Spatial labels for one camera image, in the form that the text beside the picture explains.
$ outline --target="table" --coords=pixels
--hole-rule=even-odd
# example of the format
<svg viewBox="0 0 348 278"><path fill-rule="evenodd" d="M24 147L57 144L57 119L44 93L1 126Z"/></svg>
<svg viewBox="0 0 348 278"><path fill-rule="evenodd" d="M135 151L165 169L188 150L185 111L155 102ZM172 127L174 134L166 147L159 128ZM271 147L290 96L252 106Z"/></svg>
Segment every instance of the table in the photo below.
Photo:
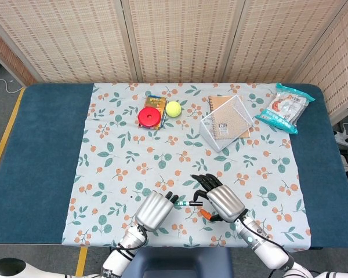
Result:
<svg viewBox="0 0 348 278"><path fill-rule="evenodd" d="M316 98L298 122L299 136L291 138L311 246L348 246L348 184L322 93L312 85L291 86ZM26 90L0 169L0 231L6 231L0 243L61 243L92 88Z"/></svg>

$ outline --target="snack bag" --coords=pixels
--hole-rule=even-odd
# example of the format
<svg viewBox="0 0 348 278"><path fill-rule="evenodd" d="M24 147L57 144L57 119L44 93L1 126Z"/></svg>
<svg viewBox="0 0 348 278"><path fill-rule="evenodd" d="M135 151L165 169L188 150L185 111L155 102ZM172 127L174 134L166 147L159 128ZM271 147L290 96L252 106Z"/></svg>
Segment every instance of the snack bag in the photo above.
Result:
<svg viewBox="0 0 348 278"><path fill-rule="evenodd" d="M280 83L276 84L276 89L275 99L255 118L287 133L297 134L296 121L314 98Z"/></svg>

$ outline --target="robotic arm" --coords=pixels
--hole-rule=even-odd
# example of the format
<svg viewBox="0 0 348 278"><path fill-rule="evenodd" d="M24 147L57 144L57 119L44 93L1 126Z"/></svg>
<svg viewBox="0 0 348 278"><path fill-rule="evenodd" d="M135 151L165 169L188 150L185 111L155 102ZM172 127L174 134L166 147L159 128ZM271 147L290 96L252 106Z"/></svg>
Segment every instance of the robotic arm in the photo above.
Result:
<svg viewBox="0 0 348 278"><path fill-rule="evenodd" d="M218 213L211 215L205 210L200 210L206 219L234 222L237 233L269 269L285 272L282 278L313 278L312 274L297 264L282 246L270 240L254 219L246 215L248 210L245 205L227 185L223 185L211 174L192 175L192 177L206 190L197 190L193 200L196 201L199 196L208 199ZM324 272L317 277L348 278L348 273Z"/></svg>
<svg viewBox="0 0 348 278"><path fill-rule="evenodd" d="M178 195L168 192L162 196L156 191L145 199L136 213L137 225L130 227L125 236L104 262L101 275L88 275L83 278L119 278L134 259L137 249L147 242L147 231L160 227L178 200ZM75 278L75 276L50 273L39 270L20 259L0 259L0 278Z"/></svg>

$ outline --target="yellow tape line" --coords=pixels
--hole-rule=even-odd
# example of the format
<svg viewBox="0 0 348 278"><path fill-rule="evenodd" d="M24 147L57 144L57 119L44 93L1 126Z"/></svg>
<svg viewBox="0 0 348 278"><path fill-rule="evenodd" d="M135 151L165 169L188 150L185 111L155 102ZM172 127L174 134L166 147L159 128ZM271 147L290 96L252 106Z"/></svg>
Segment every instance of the yellow tape line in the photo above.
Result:
<svg viewBox="0 0 348 278"><path fill-rule="evenodd" d="M19 109L19 105L20 105L20 102L21 102L21 99L23 97L23 93L24 93L25 89L26 88L22 88L21 92L19 93L19 96L17 98L17 102L16 102L16 104L15 104L15 106L13 108L13 111L12 111L12 115L10 116L8 124L6 125L6 129L4 131L4 134L3 134L2 138L1 138L1 141L0 141L0 158L1 158L2 153L4 152L6 142L7 142L8 138L9 138L10 132L12 131L12 127L13 127L14 122L16 120L18 109Z"/></svg>
<svg viewBox="0 0 348 278"><path fill-rule="evenodd" d="M88 253L87 247L80 248L79 261L77 262L76 277L82 276L86 262L86 255Z"/></svg>

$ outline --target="plastic package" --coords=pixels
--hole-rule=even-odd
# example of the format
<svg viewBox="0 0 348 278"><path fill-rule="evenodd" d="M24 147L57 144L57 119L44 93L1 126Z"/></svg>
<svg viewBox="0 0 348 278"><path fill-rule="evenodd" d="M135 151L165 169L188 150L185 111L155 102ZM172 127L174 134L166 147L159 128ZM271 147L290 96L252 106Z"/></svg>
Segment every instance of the plastic package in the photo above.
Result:
<svg viewBox="0 0 348 278"><path fill-rule="evenodd" d="M234 96L200 121L200 134L220 152L252 126L250 114L240 98Z"/></svg>
<svg viewBox="0 0 348 278"><path fill-rule="evenodd" d="M287 133L297 134L296 121L314 98L280 83L276 84L276 89L275 99L255 118Z"/></svg>

